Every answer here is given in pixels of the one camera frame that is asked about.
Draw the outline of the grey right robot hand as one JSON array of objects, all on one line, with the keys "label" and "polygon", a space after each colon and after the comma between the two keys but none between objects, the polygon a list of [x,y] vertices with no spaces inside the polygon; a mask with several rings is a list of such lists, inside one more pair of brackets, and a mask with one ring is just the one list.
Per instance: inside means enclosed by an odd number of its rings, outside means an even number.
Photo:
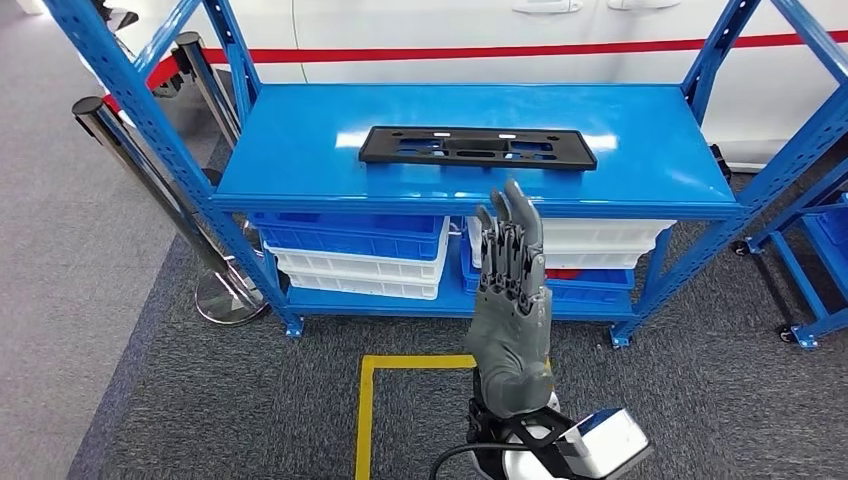
[{"label": "grey right robot hand", "polygon": [[500,418],[545,407],[553,392],[547,366],[552,321],[543,224],[514,179],[490,192],[495,214],[476,208],[481,269],[467,347],[485,406]]}]

